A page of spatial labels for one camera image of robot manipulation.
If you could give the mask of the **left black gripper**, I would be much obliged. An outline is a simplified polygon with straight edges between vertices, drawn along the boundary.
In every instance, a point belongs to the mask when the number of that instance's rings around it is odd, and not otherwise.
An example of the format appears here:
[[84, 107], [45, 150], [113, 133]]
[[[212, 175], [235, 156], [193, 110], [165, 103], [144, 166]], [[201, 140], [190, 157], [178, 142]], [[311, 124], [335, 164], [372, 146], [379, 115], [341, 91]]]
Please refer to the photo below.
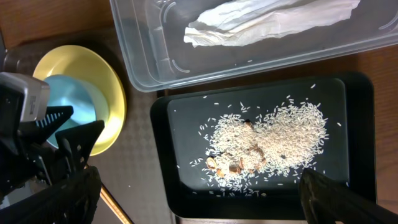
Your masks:
[[49, 106], [43, 119], [20, 122], [22, 93], [1, 87], [1, 195], [6, 196], [33, 176], [52, 185], [62, 179], [61, 158], [69, 175], [86, 166], [104, 129], [104, 121], [65, 129], [55, 134], [61, 155], [43, 143], [73, 114], [72, 106]]

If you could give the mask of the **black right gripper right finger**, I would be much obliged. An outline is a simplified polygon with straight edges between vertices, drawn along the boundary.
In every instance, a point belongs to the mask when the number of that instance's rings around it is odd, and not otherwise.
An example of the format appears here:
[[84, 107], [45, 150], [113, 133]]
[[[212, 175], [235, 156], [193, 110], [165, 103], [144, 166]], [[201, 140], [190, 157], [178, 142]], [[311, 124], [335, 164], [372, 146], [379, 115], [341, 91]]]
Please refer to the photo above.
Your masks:
[[397, 214], [312, 169], [303, 170], [298, 192], [308, 223], [397, 223]]

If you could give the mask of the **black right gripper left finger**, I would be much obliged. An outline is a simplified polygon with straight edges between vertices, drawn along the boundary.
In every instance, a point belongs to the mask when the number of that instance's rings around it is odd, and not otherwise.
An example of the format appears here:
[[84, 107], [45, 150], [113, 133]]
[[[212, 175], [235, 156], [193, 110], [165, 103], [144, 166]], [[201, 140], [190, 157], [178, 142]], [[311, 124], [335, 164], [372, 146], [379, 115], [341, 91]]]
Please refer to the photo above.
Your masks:
[[91, 166], [1, 210], [1, 223], [87, 223], [93, 221], [102, 182]]

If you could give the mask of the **light blue plastic bowl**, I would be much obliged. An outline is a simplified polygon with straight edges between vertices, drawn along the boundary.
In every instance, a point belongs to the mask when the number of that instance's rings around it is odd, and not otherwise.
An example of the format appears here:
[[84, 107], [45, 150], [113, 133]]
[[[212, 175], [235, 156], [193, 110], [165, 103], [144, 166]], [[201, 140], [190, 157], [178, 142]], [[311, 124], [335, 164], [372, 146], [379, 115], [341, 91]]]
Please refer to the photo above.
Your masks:
[[109, 106], [103, 93], [93, 84], [66, 75], [52, 75], [44, 82], [49, 84], [48, 106], [72, 106], [73, 114], [58, 130], [109, 118]]

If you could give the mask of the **wooden chopstick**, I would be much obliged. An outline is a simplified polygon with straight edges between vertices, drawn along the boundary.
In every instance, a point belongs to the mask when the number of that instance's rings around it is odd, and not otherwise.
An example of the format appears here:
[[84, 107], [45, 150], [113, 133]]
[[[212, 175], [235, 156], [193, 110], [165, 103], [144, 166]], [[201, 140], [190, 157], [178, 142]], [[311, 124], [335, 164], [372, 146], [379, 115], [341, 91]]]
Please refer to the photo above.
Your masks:
[[134, 222], [129, 218], [127, 213], [110, 194], [104, 183], [101, 184], [100, 197], [104, 201], [104, 203], [111, 209], [111, 211], [117, 216], [122, 224], [134, 224]]

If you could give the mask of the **yellow plastic plate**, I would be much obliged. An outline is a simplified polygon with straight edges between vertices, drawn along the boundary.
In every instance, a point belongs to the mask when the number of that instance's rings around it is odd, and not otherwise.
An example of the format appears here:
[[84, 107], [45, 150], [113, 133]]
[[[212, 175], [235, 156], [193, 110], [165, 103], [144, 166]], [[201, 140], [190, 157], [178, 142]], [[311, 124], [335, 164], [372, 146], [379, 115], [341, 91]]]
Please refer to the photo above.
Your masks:
[[33, 77], [40, 80], [52, 75], [87, 81], [102, 92], [109, 106], [109, 118], [90, 155], [96, 156], [109, 149], [123, 128], [127, 111], [123, 85], [111, 65], [88, 48], [63, 45], [46, 53], [33, 72]]

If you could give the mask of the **rice and nut scraps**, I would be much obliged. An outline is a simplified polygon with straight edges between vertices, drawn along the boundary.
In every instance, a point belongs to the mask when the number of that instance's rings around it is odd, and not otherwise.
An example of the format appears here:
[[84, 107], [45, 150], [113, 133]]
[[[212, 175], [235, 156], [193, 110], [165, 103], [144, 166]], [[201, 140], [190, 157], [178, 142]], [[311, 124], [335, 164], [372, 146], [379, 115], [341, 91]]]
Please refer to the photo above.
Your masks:
[[167, 115], [178, 178], [194, 197], [293, 189], [306, 168], [349, 182], [337, 79], [174, 99]]

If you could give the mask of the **white paper napkin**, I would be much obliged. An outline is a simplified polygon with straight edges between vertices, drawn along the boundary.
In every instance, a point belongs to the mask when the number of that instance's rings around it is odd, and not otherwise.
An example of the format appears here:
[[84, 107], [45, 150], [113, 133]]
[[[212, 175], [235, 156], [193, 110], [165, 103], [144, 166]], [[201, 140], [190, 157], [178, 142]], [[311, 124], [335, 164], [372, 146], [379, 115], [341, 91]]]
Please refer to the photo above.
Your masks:
[[193, 47], [243, 47], [347, 20], [360, 0], [237, 0], [202, 12], [185, 28]]

